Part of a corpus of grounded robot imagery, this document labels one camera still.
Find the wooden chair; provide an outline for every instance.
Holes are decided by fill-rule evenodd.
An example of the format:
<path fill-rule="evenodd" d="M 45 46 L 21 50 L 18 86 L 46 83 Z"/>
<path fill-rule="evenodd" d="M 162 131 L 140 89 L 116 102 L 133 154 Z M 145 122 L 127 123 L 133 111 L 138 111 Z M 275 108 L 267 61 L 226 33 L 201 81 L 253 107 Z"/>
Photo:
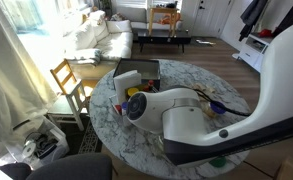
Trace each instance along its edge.
<path fill-rule="evenodd" d="M 77 83 L 77 79 L 73 74 L 67 60 L 63 60 L 55 69 L 51 69 L 55 81 L 63 95 L 69 94 L 68 92 L 73 90 Z M 85 97 L 90 97 L 95 86 L 94 80 L 82 80 L 84 86 Z"/>
<path fill-rule="evenodd" d="M 48 110 L 49 119 L 60 127 L 59 123 L 76 123 L 81 131 L 84 130 L 83 123 L 80 119 L 80 113 L 86 108 L 89 114 L 88 99 L 81 96 L 84 93 L 84 87 L 81 81 L 77 81 L 75 88 L 66 95 L 58 97 L 57 101 Z M 65 120 L 64 118 L 74 118 L 74 120 Z"/>

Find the hardwood floor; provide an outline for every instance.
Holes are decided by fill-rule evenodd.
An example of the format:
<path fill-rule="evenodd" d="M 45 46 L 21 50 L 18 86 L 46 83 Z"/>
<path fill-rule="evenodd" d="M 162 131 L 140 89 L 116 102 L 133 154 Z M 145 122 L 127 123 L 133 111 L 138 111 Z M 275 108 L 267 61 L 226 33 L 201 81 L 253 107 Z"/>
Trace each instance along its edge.
<path fill-rule="evenodd" d="M 151 45 L 145 44 L 143 52 L 139 52 L 139 44 L 134 43 L 132 49 L 132 58 L 135 59 L 170 59 L 187 62 L 196 66 L 200 66 L 212 73 L 218 75 L 222 79 L 231 84 L 247 101 L 251 110 L 257 106 L 259 98 L 260 80 L 259 73 L 253 70 L 243 61 L 237 61 L 232 57 L 233 53 L 238 51 L 219 39 L 207 39 L 216 43 L 213 47 L 187 45 L 185 53 L 181 51 L 181 47 L 175 45 Z M 105 147 L 103 153 L 109 154 L 113 159 L 113 164 L 119 176 L 113 173 L 113 179 L 157 179 L 121 162 L 114 157 Z M 280 163 L 285 157 L 293 157 L 293 138 L 268 145 L 265 147 L 251 150 L 246 161 L 255 165 L 259 169 L 274 175 Z M 234 170 L 213 178 L 214 180 L 268 180 L 271 179 L 264 174 L 258 172 L 254 168 L 245 163 L 240 164 Z"/>
<path fill-rule="evenodd" d="M 139 52 L 139 44 L 134 43 L 132 59 L 169 59 L 190 63 L 218 75 L 231 84 L 255 109 L 259 97 L 259 73 L 243 61 L 232 57 L 238 51 L 222 40 L 207 38 L 216 43 L 213 47 L 185 45 L 185 53 L 177 45 L 145 44 Z"/>

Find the chair backrest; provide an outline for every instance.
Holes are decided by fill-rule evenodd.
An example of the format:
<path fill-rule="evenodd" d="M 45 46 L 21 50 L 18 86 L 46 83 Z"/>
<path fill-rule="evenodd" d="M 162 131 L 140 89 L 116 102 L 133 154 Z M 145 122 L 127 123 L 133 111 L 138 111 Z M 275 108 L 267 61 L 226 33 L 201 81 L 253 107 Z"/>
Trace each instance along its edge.
<path fill-rule="evenodd" d="M 78 81 L 75 88 L 69 94 L 66 94 L 66 98 L 73 113 L 79 114 L 84 106 L 88 107 L 88 101 L 85 98 L 85 91 L 81 81 Z"/>
<path fill-rule="evenodd" d="M 70 83 L 74 85 L 77 82 L 73 71 L 65 59 L 55 69 L 51 69 L 50 72 L 64 95 L 68 94 L 67 85 L 70 85 Z"/>

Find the door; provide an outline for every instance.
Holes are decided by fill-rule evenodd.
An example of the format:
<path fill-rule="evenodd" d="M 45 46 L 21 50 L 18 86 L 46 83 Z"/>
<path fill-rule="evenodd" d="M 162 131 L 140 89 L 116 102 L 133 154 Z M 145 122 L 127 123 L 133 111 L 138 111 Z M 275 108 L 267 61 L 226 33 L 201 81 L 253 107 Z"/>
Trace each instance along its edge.
<path fill-rule="evenodd" d="M 234 0 L 200 0 L 192 36 L 219 37 Z"/>

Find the cardboard box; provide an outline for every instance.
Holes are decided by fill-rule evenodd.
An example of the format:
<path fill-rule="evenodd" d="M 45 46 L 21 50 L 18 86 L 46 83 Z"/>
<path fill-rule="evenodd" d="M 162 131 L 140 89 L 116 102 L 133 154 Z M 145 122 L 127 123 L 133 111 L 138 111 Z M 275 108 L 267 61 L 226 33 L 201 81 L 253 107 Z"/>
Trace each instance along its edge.
<path fill-rule="evenodd" d="M 293 179 L 293 158 L 287 157 L 283 161 L 274 179 L 276 180 Z"/>
<path fill-rule="evenodd" d="M 114 72 L 113 77 L 121 75 L 125 72 L 137 70 L 142 75 L 142 83 L 148 83 L 149 80 L 154 81 L 154 87 L 160 88 L 160 68 L 157 60 L 144 59 L 124 59 L 122 58 Z"/>

